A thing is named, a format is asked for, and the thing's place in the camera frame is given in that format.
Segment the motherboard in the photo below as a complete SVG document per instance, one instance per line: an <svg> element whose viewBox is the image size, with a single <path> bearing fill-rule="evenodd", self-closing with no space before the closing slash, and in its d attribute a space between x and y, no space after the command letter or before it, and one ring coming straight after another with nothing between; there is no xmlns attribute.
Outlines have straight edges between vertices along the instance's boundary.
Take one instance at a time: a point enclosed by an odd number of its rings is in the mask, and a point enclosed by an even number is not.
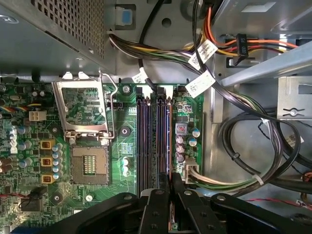
<svg viewBox="0 0 312 234"><path fill-rule="evenodd" d="M201 165L203 95L179 84L157 94L144 84L101 87L0 84L0 233L139 195L160 172L183 175L188 158Z"/></svg>

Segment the red wire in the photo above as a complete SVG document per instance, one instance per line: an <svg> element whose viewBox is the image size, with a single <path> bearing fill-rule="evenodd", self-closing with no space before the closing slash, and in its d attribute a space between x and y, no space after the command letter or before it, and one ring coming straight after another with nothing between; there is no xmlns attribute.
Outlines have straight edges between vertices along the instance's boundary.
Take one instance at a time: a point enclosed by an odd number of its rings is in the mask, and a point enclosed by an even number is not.
<svg viewBox="0 0 312 234"><path fill-rule="evenodd" d="M248 199L246 201L272 201L272 202L282 202L282 203L286 203L288 205L292 205L292 206L296 206L296 207L303 207L298 205L297 203L293 202L293 201L284 201L284 200L279 200L279 199L275 199L275 198L252 198L252 199ZM309 206L304 206L304 208L309 209L310 211L312 211L312 208L310 208Z"/></svg>

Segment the ram slot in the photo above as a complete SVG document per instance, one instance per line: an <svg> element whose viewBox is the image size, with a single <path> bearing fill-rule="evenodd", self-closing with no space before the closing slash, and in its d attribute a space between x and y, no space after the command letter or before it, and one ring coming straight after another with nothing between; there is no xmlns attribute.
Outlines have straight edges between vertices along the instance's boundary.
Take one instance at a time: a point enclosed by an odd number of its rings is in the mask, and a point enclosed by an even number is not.
<svg viewBox="0 0 312 234"><path fill-rule="evenodd" d="M158 160L157 173L166 170L166 147L167 147L167 105L163 88L157 90L157 120L156 120L156 158Z"/></svg>

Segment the white label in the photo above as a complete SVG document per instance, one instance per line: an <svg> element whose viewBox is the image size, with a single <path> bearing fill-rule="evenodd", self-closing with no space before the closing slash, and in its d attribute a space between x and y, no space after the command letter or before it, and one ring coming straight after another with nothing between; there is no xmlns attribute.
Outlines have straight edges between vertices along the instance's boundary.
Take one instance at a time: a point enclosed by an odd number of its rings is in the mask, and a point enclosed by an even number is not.
<svg viewBox="0 0 312 234"><path fill-rule="evenodd" d="M140 67L140 73L133 76L132 80L134 83L145 83L145 80L148 78L147 74L145 73L145 70L143 67Z"/></svg>
<svg viewBox="0 0 312 234"><path fill-rule="evenodd" d="M294 136L294 134L290 135L289 137L286 138L287 143L291 146L294 147L294 145L296 144L296 138ZM300 141L301 143L304 142L304 140L302 139L302 137L300 136Z"/></svg>
<svg viewBox="0 0 312 234"><path fill-rule="evenodd" d="M191 83L187 84L185 88L192 96L192 98L197 97L201 93L205 92L215 83L215 79L210 74L210 72L205 71Z"/></svg>
<svg viewBox="0 0 312 234"><path fill-rule="evenodd" d="M206 63L208 59L218 50L211 41L208 39L205 40L202 45L198 48L198 52L203 63ZM194 53L188 61L196 70L200 70L200 66L196 57L196 53Z"/></svg>

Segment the perforated metal panel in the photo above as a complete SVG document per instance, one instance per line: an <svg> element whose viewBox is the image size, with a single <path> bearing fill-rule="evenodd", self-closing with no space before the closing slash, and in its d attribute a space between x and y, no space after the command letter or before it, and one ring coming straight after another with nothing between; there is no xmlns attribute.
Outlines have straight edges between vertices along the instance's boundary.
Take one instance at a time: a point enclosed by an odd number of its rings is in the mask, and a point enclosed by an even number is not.
<svg viewBox="0 0 312 234"><path fill-rule="evenodd" d="M29 0L89 51L104 58L104 0Z"/></svg>

